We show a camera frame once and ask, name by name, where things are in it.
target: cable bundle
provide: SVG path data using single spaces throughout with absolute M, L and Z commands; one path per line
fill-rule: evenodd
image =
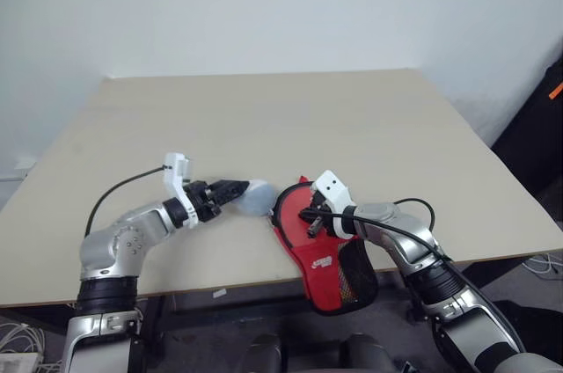
M 61 361 L 43 362 L 43 355 L 45 354 L 45 333 L 41 329 L 35 329 L 28 325 L 18 323 L 5 323 L 0 325 L 0 329 L 7 326 L 11 326 L 11 330 L 0 340 L 0 353 L 38 353 L 40 361 L 35 373 L 54 373 L 61 370 Z M 8 347 L 13 344 L 13 342 L 20 343 L 20 341 L 27 343 L 23 351 L 17 351 Z

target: table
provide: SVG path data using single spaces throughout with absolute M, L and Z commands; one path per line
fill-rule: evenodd
M 168 151 L 187 154 L 194 179 L 208 182 L 263 178 L 282 190 L 331 169 L 355 201 L 423 198 L 454 260 L 563 246 L 551 218 L 415 70 L 107 79 L 0 213 L 0 306 L 73 301 L 92 205 Z M 166 198 L 160 175 L 138 180 L 106 199 L 94 230 Z M 376 270 L 393 268 L 383 250 L 368 251 Z M 265 218 L 225 210 L 151 250 L 139 294 L 299 275 Z

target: black cable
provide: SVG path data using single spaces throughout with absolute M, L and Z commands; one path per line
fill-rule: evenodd
M 165 169 L 165 166 L 162 165 L 158 168 L 151 169 L 150 171 L 143 172 L 143 173 L 140 173 L 138 175 L 135 175 L 134 177 L 124 179 L 122 182 L 118 182 L 117 184 L 112 186 L 109 190 L 107 190 L 105 193 L 103 193 L 102 196 L 98 199 L 98 201 L 96 201 L 96 204 L 94 205 L 94 207 L 92 208 L 92 210 L 90 212 L 90 216 L 88 216 L 88 223 L 86 224 L 86 232 L 84 234 L 84 237 L 88 237 L 88 235 L 90 235 L 91 225 L 94 222 L 94 216 L 96 215 L 96 212 L 98 211 L 99 205 L 102 204 L 102 201 L 109 194 L 111 194 L 117 188 L 124 186 L 128 182 L 135 181 L 136 179 L 140 179 L 142 177 L 146 177 L 147 175 L 151 175 L 152 173 L 155 173 L 155 172 L 163 171 L 164 169 Z
M 346 215 L 346 214 L 341 214 L 341 213 L 329 213 L 329 212 L 325 212 L 323 210 L 315 210 L 312 208 L 307 208 L 305 209 L 303 212 L 309 212 L 313 215 L 317 215 L 317 216 L 328 216 L 328 217 L 339 217 L 342 219 L 349 219 L 351 221 L 357 221 L 362 223 L 367 223 L 370 225 L 374 225 L 377 226 L 379 228 L 383 228 L 385 230 L 392 230 L 393 232 L 397 232 L 398 234 L 401 234 L 407 238 L 410 238 L 413 241 L 416 241 L 417 243 L 419 243 L 420 245 L 423 245 L 424 247 L 426 247 L 428 249 L 429 252 L 431 252 L 432 254 L 434 254 L 434 256 L 438 259 L 441 260 L 443 263 L 445 263 L 446 265 L 448 265 L 448 267 L 451 269 L 451 271 L 462 281 L 464 281 L 467 286 L 469 288 L 472 289 L 473 292 L 475 292 L 475 294 L 477 294 L 479 297 L 481 297 L 483 299 L 483 301 L 485 301 L 490 307 L 491 310 L 494 312 L 494 314 L 501 320 L 502 324 L 508 329 L 508 331 L 510 332 L 511 337 L 514 339 L 516 346 L 518 347 L 518 349 L 520 350 L 520 352 L 525 353 L 526 349 L 525 346 L 522 342 L 522 340 L 520 339 L 520 336 L 518 335 L 518 333 L 516 332 L 515 328 L 512 326 L 512 324 L 510 324 L 510 322 L 507 320 L 507 318 L 504 316 L 504 314 L 502 313 L 502 311 L 499 310 L 499 308 L 494 305 L 493 302 L 491 302 L 482 292 L 479 288 L 477 288 L 475 285 L 473 285 L 473 283 L 471 281 L 469 281 L 469 279 L 467 279 L 465 277 L 464 274 L 462 274 L 459 269 L 457 269 L 457 267 L 455 267 L 455 265 L 453 263 L 451 263 L 451 259 L 449 257 L 447 257 L 445 254 L 441 254 L 440 252 L 438 252 L 432 245 L 430 245 L 429 243 L 427 243 L 426 241 L 424 241 L 422 238 L 417 237 L 416 235 L 412 234 L 411 232 L 407 231 L 407 230 L 401 230 L 400 228 L 396 228 L 394 226 L 388 225 L 386 223 L 381 223 L 378 221 L 374 221 L 372 219 L 368 219 L 367 217 L 360 217 L 360 216 L 355 216 L 355 215 Z
M 434 229 L 434 223 L 435 223 L 435 220 L 436 220 L 436 215 L 435 215 L 434 209 L 432 208 L 430 203 L 428 203 L 427 201 L 422 200 L 422 199 L 417 199 L 416 197 L 409 197 L 408 199 L 401 199 L 401 200 L 394 201 L 393 204 L 406 203 L 407 201 L 416 201 L 417 203 L 420 203 L 420 204 L 423 204 L 424 206 L 426 206 L 426 208 L 428 209 L 428 212 L 430 212 L 430 225 L 428 226 L 428 229 L 433 230 Z
M 358 222 L 361 222 L 361 223 L 367 223 L 368 225 L 374 225 L 374 226 L 377 226 L 379 228 L 384 228 L 386 230 L 392 230 L 393 232 L 397 232 L 398 234 L 401 234 L 401 235 L 404 235 L 405 237 L 410 238 L 412 241 L 416 241 L 420 245 L 424 245 L 428 249 L 429 252 L 431 252 L 432 254 L 434 254 L 434 256 L 436 256 L 437 259 L 439 259 L 439 260 L 444 259 L 443 254 L 439 253 L 432 245 L 430 245 L 429 243 L 424 241 L 422 238 L 419 238 L 416 235 L 412 234 L 408 230 L 401 230 L 400 228 L 396 228 L 396 227 L 388 225 L 386 223 L 381 223 L 381 222 L 378 222 L 378 221 L 374 221 L 372 219 L 368 219 L 367 217 L 360 217 L 360 216 L 355 216 L 355 215 L 346 215 L 346 214 L 343 214 L 343 213 L 330 213 L 330 212 L 325 212 L 323 210 L 315 210 L 313 208 L 307 208 L 307 209 L 303 210 L 303 212 L 305 212 L 305 213 L 309 212 L 312 215 L 317 215 L 317 216 L 340 217 L 342 219 L 349 219 L 351 221 L 358 221 Z

